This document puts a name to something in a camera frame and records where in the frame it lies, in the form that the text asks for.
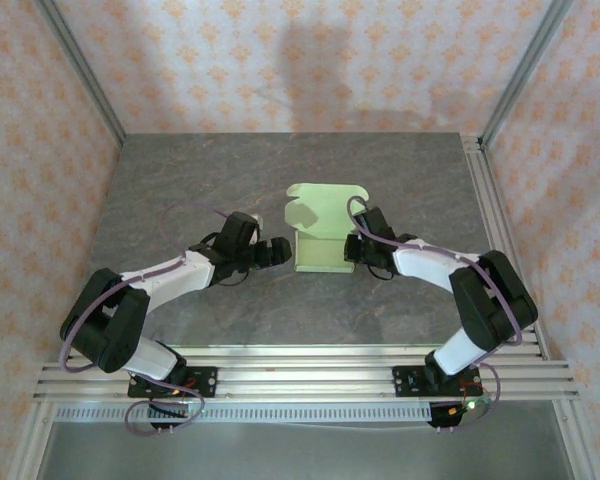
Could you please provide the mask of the light green paper box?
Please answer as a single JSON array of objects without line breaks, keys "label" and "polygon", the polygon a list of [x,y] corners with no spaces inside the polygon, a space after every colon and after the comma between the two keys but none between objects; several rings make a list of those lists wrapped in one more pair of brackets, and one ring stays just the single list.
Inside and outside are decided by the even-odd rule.
[{"label": "light green paper box", "polygon": [[344,259],[347,236],[354,231],[347,202],[353,196],[369,199],[359,185],[296,183],[288,187],[285,222],[294,229],[294,270],[298,273],[350,274]]}]

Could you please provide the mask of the aluminium frame rail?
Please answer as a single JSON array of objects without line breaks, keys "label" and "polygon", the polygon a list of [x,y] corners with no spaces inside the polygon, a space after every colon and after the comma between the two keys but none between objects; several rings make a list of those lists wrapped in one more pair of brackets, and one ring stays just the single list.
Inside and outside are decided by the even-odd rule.
[{"label": "aluminium frame rail", "polygon": [[[502,251],[511,261],[517,273],[524,277],[514,246],[509,221],[501,200],[489,158],[481,150],[475,136],[461,135],[461,143],[471,175],[489,245]],[[518,346],[503,346],[486,362],[492,365],[534,364],[547,360],[542,328],[538,321],[527,327]]]},{"label": "aluminium frame rail", "polygon": [[[472,382],[503,400],[558,400],[580,396],[569,367],[563,364],[481,367]],[[87,371],[69,374],[45,367],[34,388],[44,400],[115,400],[127,397],[130,375]],[[215,381],[217,400],[355,400],[395,395],[389,367],[220,367]]]},{"label": "aluminium frame rail", "polygon": [[434,346],[405,345],[214,345],[206,347],[174,347],[185,357],[194,356],[413,356],[423,357]]}]

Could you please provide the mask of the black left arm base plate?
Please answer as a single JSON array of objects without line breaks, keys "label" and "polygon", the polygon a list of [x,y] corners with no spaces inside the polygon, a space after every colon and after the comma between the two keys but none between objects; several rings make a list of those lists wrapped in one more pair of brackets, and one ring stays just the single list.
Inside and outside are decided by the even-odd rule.
[{"label": "black left arm base plate", "polygon": [[216,392],[218,369],[216,367],[185,366],[176,374],[171,374],[164,383],[173,387],[164,387],[146,379],[132,375],[129,380],[127,396],[137,399],[172,399],[191,397],[183,387],[193,390],[204,398],[213,398]]}]

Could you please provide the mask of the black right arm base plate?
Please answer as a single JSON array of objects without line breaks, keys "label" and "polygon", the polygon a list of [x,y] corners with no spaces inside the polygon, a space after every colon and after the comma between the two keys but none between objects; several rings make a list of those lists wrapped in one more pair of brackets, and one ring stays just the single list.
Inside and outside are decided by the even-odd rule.
[{"label": "black right arm base plate", "polygon": [[431,365],[394,366],[391,373],[397,397],[476,397],[484,392],[477,368],[447,375]]}]

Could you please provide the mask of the aluminium frame post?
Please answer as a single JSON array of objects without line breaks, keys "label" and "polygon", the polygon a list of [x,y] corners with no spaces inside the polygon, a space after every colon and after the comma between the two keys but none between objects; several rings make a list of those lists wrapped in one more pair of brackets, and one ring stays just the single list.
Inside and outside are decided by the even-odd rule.
[{"label": "aluminium frame post", "polygon": [[31,405],[7,480],[37,479],[56,412],[56,403],[35,402]]},{"label": "aluminium frame post", "polygon": [[574,480],[595,480],[586,436],[579,419],[578,404],[570,400],[554,400],[553,408]]},{"label": "aluminium frame post", "polygon": [[483,133],[477,138],[481,151],[485,151],[492,145],[573,2],[574,0],[551,0],[549,3],[503,93],[500,95]]},{"label": "aluminium frame post", "polygon": [[119,147],[127,134],[56,0],[33,0]]}]

